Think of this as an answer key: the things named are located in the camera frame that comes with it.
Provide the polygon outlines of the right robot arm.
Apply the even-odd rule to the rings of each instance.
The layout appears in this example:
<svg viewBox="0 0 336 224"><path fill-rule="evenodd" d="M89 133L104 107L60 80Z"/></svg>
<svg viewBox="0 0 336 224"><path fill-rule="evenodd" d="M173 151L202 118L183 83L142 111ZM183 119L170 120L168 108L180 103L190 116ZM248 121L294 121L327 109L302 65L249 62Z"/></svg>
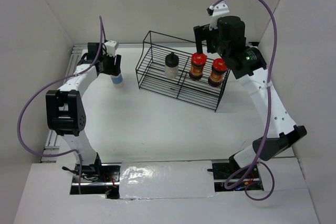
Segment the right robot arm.
<svg viewBox="0 0 336 224"><path fill-rule="evenodd" d="M268 129L267 135L229 158L229 172L235 178L247 172L254 160L268 161L292 147L307 135L303 125L297 125L285 109L272 82L268 80L270 66L260 50L246 44L245 23L237 16L225 16L218 20L217 29L210 25L194 27L196 51L217 53L236 80L246 89Z"/></svg>

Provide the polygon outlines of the red lid jar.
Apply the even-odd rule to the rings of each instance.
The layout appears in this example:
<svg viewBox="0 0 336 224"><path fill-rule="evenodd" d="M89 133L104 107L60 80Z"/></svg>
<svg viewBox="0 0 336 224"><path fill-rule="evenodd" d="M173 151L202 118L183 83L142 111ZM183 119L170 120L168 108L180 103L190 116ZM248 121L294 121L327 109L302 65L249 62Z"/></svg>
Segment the red lid jar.
<svg viewBox="0 0 336 224"><path fill-rule="evenodd" d="M194 81L200 80L203 76L203 69L207 61L207 55L204 53L194 53L191 56L190 78Z"/></svg>
<svg viewBox="0 0 336 224"><path fill-rule="evenodd" d="M212 87L219 87L227 70L228 67L222 58L215 59L212 64L211 74L208 77L208 84Z"/></svg>

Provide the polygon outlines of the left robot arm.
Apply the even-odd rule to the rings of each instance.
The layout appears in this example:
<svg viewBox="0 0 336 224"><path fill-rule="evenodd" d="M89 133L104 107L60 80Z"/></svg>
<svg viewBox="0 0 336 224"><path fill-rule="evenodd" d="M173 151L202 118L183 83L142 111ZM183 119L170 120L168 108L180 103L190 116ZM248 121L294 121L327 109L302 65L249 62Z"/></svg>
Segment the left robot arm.
<svg viewBox="0 0 336 224"><path fill-rule="evenodd" d="M82 96L100 74L110 76L113 85L123 85L121 55L116 53L119 44L107 40L103 44L90 42L77 63L74 76L59 89L46 93L48 127L61 136L71 149L79 152L75 172L85 174L91 181L103 177L99 154L91 147L85 133L86 114Z"/></svg>

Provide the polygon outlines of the black lid white bottle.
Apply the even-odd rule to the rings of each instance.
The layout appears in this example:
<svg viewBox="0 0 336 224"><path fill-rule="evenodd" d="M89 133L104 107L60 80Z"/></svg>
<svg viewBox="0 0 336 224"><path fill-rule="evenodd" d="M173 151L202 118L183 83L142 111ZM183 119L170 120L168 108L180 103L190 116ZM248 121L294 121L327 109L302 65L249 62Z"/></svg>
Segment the black lid white bottle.
<svg viewBox="0 0 336 224"><path fill-rule="evenodd" d="M171 52L165 57L165 76L168 79L177 77L179 71L179 57Z"/></svg>

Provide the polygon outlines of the silver lid blue label bottle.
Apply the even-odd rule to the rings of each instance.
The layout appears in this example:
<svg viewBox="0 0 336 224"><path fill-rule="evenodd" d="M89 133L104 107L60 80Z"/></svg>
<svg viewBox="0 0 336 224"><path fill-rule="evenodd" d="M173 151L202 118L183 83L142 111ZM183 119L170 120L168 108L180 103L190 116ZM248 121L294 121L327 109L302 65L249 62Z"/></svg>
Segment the silver lid blue label bottle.
<svg viewBox="0 0 336 224"><path fill-rule="evenodd" d="M115 88L122 88L123 87L124 81L123 81L123 76L122 76L121 73L117 76L111 75L110 77L111 77L113 86Z"/></svg>

